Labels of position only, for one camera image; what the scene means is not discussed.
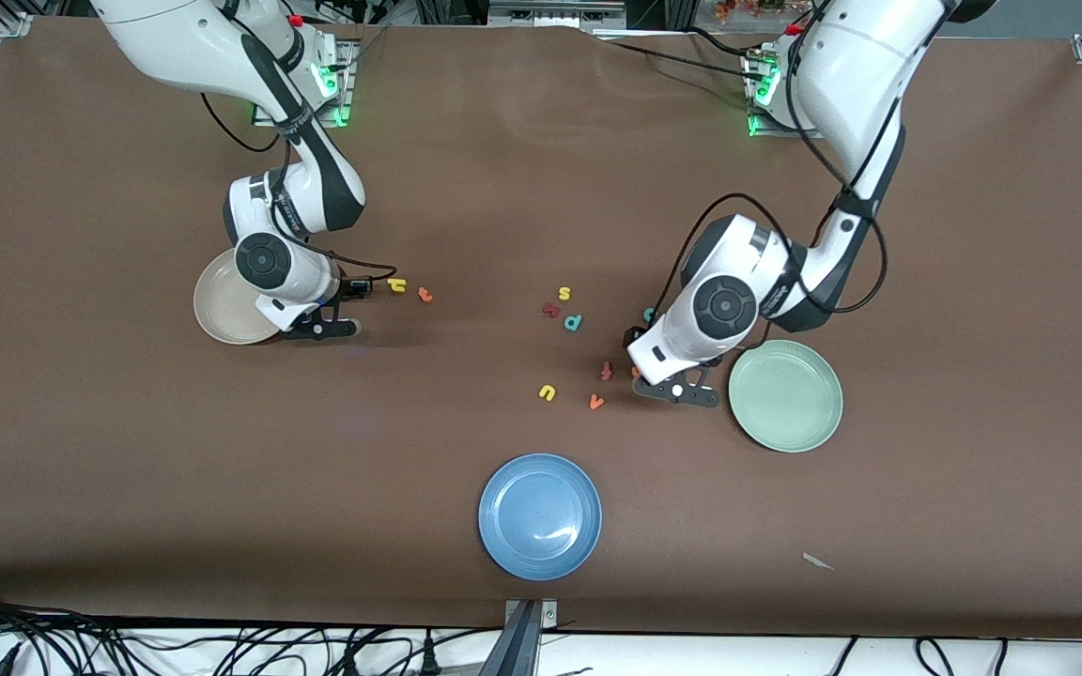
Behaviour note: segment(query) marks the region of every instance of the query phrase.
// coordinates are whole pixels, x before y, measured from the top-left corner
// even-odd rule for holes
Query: white floor
[[[434,632],[434,637],[445,637],[449,629]],[[227,629],[162,629],[161,632],[130,633],[147,640],[176,644],[193,637],[232,635]],[[282,640],[300,635],[298,629],[285,634]],[[328,637],[347,637],[347,632],[334,629]],[[386,637],[409,637],[420,647],[423,632],[405,629]],[[486,658],[497,634],[476,634],[437,648],[438,663],[443,667],[478,664]],[[14,637],[0,637],[0,659],[16,645]],[[956,676],[992,676],[1000,644],[997,641],[942,640],[946,655]],[[137,647],[140,658],[156,672],[171,676],[211,676],[232,649],[232,642],[215,642],[192,647],[171,653],[158,653]],[[612,635],[566,635],[544,638],[538,676],[568,676],[589,668],[590,676],[643,676],[643,675],[737,675],[745,676],[823,676],[832,673],[837,655],[846,646],[846,638],[802,637],[612,637]],[[262,647],[246,655],[234,673],[251,673],[256,664],[269,658],[276,647]],[[328,663],[328,651],[322,646],[295,647],[295,654],[305,660],[306,673],[322,673]],[[407,654],[407,645],[370,645],[358,653],[357,665],[361,676],[379,676]],[[339,659],[341,650],[331,649],[331,660]],[[926,650],[933,667],[945,675],[941,662]],[[53,676],[68,673],[68,668],[53,659]],[[116,673],[104,654],[95,655],[100,673]],[[412,671],[420,667],[420,659],[409,664]],[[283,660],[266,671],[266,676],[302,676],[304,664]],[[843,673],[865,676],[928,676],[918,663],[911,638],[865,638],[859,640],[847,659]],[[1082,642],[1066,641],[1013,641],[1008,646],[1004,676],[1082,676]],[[18,653],[16,676],[42,676],[35,651],[29,644]]]

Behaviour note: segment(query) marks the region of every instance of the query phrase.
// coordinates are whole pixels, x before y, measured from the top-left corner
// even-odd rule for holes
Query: plate
[[[195,319],[212,339],[228,345],[250,345],[278,333],[278,327],[258,309],[258,290],[237,269],[235,249],[220,253],[198,275]]]
[[[582,566],[601,539],[601,495],[588,473],[550,453],[499,467],[478,504],[478,533],[490,558],[533,582]]]
[[[803,453],[836,432],[842,422],[842,384],[833,367],[812,347],[768,341],[734,364],[729,407],[760,445]]]

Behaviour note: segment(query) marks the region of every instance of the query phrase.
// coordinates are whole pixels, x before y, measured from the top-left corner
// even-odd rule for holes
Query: white robotic arm
[[[643,374],[638,394],[677,402],[673,388],[658,384],[738,346],[757,317],[789,332],[829,320],[905,146],[900,100],[959,4],[826,0],[806,31],[755,54],[773,77],[751,85],[751,101],[791,132],[816,129],[841,158],[847,187],[813,248],[739,214],[709,224],[687,255],[683,291],[629,345]]]
[[[340,288],[339,267],[291,239],[302,242],[317,231],[352,227],[365,209],[366,190],[315,119],[317,104],[295,84],[298,75],[315,87],[303,63],[311,68],[318,64],[301,54],[295,64],[295,53],[305,50],[295,44],[306,39],[295,37],[275,0],[223,3],[229,14],[252,21],[256,27],[246,23],[246,29],[253,32],[237,26],[211,0],[91,4],[141,72],[177,89],[249,100],[269,112],[302,161],[288,165],[285,175],[278,168],[232,184],[224,200],[224,226],[236,246],[237,269],[262,293],[259,309],[282,330],[333,299]],[[268,43],[281,55],[275,56]]]

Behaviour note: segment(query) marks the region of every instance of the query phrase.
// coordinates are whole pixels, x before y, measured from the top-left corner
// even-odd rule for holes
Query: table surface
[[[800,456],[598,381],[714,197],[807,239],[836,191],[800,143],[747,136],[736,84],[575,30],[387,30],[334,136],[369,207],[319,243],[437,300],[382,288],[355,341],[236,347],[192,291],[228,183],[281,153],[234,146],[97,22],[38,18],[0,53],[1,598],[486,625],[550,596],[588,629],[1082,637],[1082,66],[1060,41],[933,48],[887,286],[797,337],[846,398]],[[558,287],[575,333],[540,313]],[[605,508],[550,583],[498,569],[475,519],[537,451]]]

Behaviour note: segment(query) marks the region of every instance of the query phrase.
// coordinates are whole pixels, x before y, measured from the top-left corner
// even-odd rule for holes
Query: gray floor
[[[1000,0],[978,21],[946,26],[944,35],[1069,39],[1079,31],[1082,31],[1082,0]]]

